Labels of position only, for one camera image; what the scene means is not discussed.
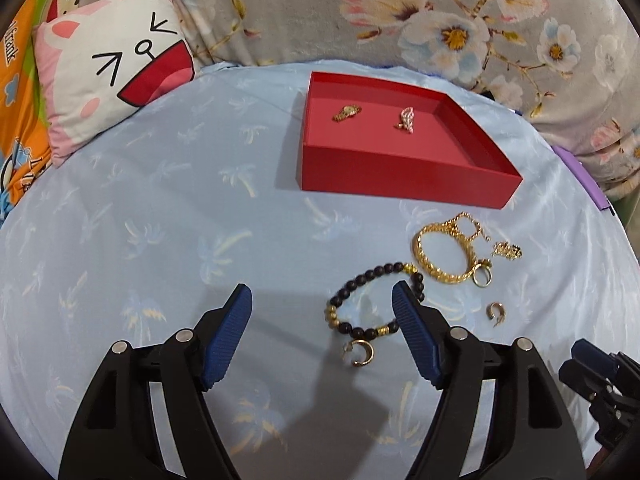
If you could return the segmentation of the gold wrist watch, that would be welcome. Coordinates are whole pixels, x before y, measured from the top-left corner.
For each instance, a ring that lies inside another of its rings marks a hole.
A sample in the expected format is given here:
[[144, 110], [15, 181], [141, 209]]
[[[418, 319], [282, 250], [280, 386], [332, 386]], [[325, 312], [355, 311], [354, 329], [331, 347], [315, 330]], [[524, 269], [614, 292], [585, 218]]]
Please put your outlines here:
[[342, 122], [343, 120], [354, 118], [362, 111], [362, 107], [356, 104], [348, 104], [332, 117], [334, 122]]

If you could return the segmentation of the small gold hoop earring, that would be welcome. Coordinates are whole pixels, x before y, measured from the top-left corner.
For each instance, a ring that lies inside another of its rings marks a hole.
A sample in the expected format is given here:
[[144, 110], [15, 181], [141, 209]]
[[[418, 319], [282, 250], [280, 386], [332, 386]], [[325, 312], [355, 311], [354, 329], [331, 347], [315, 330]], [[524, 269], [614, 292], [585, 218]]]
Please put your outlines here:
[[488, 320], [493, 322], [494, 326], [497, 327], [506, 319], [506, 309], [503, 307], [503, 304], [495, 301], [486, 307], [486, 315]]

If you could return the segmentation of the gold pendant charm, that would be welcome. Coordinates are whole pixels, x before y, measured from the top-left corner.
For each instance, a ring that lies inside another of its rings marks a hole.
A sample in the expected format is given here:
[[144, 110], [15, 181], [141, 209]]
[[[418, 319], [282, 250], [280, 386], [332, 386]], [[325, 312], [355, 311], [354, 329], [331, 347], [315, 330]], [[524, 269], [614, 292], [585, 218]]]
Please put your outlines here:
[[492, 254], [513, 261], [521, 258], [523, 252], [520, 246], [502, 240], [501, 242], [495, 242]]

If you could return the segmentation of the purple object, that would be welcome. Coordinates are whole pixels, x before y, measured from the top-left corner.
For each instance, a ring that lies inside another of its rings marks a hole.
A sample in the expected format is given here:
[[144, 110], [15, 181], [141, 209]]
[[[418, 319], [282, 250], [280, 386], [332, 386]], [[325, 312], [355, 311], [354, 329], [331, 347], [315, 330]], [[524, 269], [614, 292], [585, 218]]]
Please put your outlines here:
[[564, 165], [567, 166], [567, 169], [570, 170], [572, 175], [580, 183], [582, 188], [586, 191], [592, 202], [600, 211], [604, 211], [612, 207], [610, 201], [605, 196], [596, 180], [590, 176], [590, 173], [584, 165], [570, 151], [556, 145], [552, 146], [552, 151], [554, 151], [562, 162], [564, 162]]

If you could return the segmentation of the light blue palm cloth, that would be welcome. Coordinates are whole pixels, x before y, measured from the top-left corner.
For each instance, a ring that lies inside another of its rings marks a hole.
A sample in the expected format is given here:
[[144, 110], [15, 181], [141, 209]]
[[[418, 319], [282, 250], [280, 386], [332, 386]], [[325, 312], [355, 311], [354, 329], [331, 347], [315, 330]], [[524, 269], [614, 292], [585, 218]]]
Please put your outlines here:
[[[308, 64], [210, 68], [48, 170], [1, 230], [1, 403], [55, 474], [89, 382], [115, 341], [160, 344], [237, 284], [254, 309], [224, 380], [206, 394], [245, 479], [401, 479], [438, 392], [404, 338], [363, 368], [324, 319], [346, 281], [409, 261], [414, 233], [458, 207], [303, 192], [296, 181]], [[500, 210], [474, 209], [494, 261], [487, 288], [427, 281], [427, 302], [480, 339], [531, 339], [549, 370], [577, 339], [639, 353], [639, 265], [538, 132], [507, 108], [405, 68], [381, 79], [449, 94], [521, 173]], [[494, 326], [486, 307], [500, 302]]]

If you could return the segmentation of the colourful cartoon bedsheet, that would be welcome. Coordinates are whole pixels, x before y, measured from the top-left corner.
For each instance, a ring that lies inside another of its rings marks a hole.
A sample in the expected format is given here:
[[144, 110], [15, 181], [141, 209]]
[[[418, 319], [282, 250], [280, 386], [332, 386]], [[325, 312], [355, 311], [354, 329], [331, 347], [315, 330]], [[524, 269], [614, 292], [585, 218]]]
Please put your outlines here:
[[80, 0], [26, 0], [1, 35], [1, 218], [51, 165], [32, 31]]

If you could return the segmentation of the red cardboard box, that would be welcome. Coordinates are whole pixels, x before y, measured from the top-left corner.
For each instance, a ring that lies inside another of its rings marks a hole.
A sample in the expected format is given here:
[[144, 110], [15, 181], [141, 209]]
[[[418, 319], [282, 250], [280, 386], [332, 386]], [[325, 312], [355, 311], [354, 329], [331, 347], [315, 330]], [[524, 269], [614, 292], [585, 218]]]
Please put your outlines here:
[[[343, 106], [354, 118], [334, 122]], [[523, 181], [448, 94], [365, 76], [314, 72], [299, 144], [302, 190], [501, 209]]]

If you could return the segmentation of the grey floral blanket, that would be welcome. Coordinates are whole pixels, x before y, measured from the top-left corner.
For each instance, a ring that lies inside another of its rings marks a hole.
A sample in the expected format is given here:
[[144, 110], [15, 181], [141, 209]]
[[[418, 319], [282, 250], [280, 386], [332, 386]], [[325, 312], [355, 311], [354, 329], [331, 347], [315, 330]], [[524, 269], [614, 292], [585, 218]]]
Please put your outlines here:
[[204, 64], [406, 66], [521, 113], [611, 200], [638, 188], [639, 36], [617, 0], [175, 3]]

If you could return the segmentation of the cat face pillow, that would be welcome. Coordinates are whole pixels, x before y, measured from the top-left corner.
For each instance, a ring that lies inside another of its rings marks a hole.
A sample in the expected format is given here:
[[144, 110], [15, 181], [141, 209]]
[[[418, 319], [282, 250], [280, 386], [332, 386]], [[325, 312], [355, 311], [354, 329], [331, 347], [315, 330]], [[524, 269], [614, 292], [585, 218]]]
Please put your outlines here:
[[34, 29], [51, 160], [196, 75], [174, 0], [100, 0]]

